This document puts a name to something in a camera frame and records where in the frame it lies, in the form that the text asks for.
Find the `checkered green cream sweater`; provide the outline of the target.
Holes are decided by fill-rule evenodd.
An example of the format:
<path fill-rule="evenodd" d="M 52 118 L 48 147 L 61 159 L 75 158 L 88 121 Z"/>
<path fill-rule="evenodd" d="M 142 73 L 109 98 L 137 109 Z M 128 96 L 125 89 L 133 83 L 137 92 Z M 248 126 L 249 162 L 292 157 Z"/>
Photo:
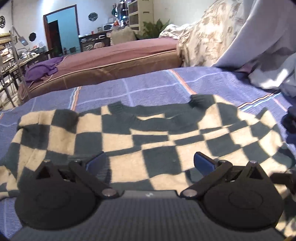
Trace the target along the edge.
<path fill-rule="evenodd" d="M 267 174 L 295 165 L 268 109 L 245 113 L 217 95 L 161 106 L 34 111 L 19 119 L 1 159 L 1 198 L 17 196 L 44 161 L 63 165 L 100 152 L 107 158 L 96 176 L 118 190 L 182 191 L 201 176 L 196 152 L 238 166 L 256 161 Z"/>

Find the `dark navy garment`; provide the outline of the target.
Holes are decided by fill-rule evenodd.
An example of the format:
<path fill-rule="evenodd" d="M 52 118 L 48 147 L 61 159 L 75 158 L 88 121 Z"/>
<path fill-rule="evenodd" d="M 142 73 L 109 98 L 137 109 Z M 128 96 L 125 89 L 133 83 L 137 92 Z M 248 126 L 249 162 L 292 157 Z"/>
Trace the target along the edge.
<path fill-rule="evenodd" d="M 285 129 L 292 134 L 296 133 L 296 108 L 295 105 L 290 106 L 287 110 L 287 114 L 281 120 Z"/>

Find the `blue plaid bed sheet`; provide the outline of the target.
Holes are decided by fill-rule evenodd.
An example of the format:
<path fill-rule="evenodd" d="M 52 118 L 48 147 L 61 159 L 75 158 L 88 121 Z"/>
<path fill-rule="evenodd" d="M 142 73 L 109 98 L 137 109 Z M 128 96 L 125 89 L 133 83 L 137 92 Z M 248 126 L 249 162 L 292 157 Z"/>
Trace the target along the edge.
<path fill-rule="evenodd" d="M 293 98 L 279 91 L 264 91 L 249 83 L 242 73 L 215 67 L 189 67 L 164 70 L 97 85 L 75 87 L 35 97 L 22 106 L 1 112 L 1 159 L 16 134 L 19 119 L 34 111 L 69 109 L 77 113 L 115 102 L 134 106 L 161 106 L 188 103 L 193 95 L 217 95 L 245 113 L 258 114 L 268 109 L 280 135 L 295 157 L 290 136 L 280 121 Z M 21 224 L 15 213 L 15 197 L 1 198 L 1 234 L 12 237 Z"/>

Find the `purple blanket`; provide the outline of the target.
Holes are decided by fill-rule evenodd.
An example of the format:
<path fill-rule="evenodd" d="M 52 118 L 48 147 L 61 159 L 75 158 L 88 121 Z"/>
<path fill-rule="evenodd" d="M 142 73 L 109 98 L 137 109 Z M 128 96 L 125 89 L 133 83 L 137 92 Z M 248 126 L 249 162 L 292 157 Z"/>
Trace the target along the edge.
<path fill-rule="evenodd" d="M 32 65 L 26 70 L 25 81 L 27 83 L 35 82 L 45 76 L 51 76 L 57 73 L 57 66 L 64 60 L 64 58 L 64 56 L 55 57 Z"/>

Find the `brown bed with mauve cover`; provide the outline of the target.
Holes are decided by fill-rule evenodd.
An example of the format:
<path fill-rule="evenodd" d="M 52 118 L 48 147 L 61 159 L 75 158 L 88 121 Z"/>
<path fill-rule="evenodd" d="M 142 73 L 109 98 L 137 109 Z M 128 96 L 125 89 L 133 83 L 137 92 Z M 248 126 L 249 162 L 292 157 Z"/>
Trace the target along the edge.
<path fill-rule="evenodd" d="M 21 84 L 18 98 L 25 103 L 52 91 L 100 84 L 181 65 L 177 40 L 155 38 L 130 41 L 65 57 L 55 74 L 42 77 L 27 87 Z"/>

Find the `floral cream pillow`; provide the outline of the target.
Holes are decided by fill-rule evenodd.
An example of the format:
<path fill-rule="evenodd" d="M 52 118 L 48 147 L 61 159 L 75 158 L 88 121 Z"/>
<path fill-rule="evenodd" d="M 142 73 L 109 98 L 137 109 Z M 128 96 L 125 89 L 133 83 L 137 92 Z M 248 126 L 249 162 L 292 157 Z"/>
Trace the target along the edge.
<path fill-rule="evenodd" d="M 169 24 L 159 35 L 177 40 L 183 67 L 212 66 L 244 24 L 243 1 L 215 1 L 194 24 Z"/>

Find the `dark low console table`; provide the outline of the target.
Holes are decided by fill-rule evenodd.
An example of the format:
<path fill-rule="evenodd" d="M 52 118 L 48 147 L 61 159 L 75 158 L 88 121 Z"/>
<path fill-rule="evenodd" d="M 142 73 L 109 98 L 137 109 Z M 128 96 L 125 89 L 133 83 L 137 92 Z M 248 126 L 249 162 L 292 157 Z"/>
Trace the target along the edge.
<path fill-rule="evenodd" d="M 104 47 L 110 46 L 110 33 L 110 31 L 102 31 L 94 34 L 79 36 L 81 52 L 93 49 L 96 43 L 103 43 Z"/>

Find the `light lavender duvet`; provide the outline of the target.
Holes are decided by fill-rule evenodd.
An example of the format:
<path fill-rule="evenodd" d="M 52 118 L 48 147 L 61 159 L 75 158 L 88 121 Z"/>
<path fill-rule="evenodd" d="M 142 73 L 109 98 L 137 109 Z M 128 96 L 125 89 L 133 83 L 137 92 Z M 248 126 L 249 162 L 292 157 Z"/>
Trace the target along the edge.
<path fill-rule="evenodd" d="M 244 24 L 216 67 L 249 68 L 252 85 L 295 97 L 295 1 L 243 1 Z"/>

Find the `white microwave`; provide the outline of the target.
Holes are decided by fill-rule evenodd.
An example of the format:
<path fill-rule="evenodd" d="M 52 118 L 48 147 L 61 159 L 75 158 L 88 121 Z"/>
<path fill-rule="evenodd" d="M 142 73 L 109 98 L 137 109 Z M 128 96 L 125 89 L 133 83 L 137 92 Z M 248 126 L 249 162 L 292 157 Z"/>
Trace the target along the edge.
<path fill-rule="evenodd" d="M 113 27 L 113 24 L 112 24 L 112 23 L 110 23 L 110 24 L 105 24 L 105 25 L 103 26 L 103 30 L 104 30 L 104 31 L 110 31 L 110 30 L 112 29 L 112 27 Z"/>

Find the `green potted plant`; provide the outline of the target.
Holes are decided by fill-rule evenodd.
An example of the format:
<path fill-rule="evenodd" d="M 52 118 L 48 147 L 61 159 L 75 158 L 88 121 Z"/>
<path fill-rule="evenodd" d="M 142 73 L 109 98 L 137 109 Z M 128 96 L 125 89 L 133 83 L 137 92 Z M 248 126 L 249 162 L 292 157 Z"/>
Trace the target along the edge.
<path fill-rule="evenodd" d="M 156 23 L 143 22 L 144 29 L 135 33 L 138 40 L 158 38 L 160 33 L 170 24 L 170 20 L 163 23 L 160 19 Z"/>

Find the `cream drawer cabinet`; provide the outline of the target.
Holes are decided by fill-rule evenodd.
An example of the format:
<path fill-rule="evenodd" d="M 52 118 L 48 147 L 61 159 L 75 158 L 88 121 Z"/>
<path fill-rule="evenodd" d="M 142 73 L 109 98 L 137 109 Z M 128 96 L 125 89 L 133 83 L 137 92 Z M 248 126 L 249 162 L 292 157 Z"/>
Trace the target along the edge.
<path fill-rule="evenodd" d="M 144 31 L 144 22 L 154 22 L 153 0 L 134 0 L 128 4 L 129 26 L 133 30 Z"/>

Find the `wall display shelves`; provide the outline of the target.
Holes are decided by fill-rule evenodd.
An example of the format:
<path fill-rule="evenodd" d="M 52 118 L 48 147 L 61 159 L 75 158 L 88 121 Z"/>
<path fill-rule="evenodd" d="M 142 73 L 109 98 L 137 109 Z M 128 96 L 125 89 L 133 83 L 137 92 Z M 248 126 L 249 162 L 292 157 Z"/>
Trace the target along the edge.
<path fill-rule="evenodd" d="M 0 44 L 1 75 L 5 76 L 9 73 L 10 69 L 15 66 L 15 57 L 13 54 L 10 32 L 1 34 Z"/>

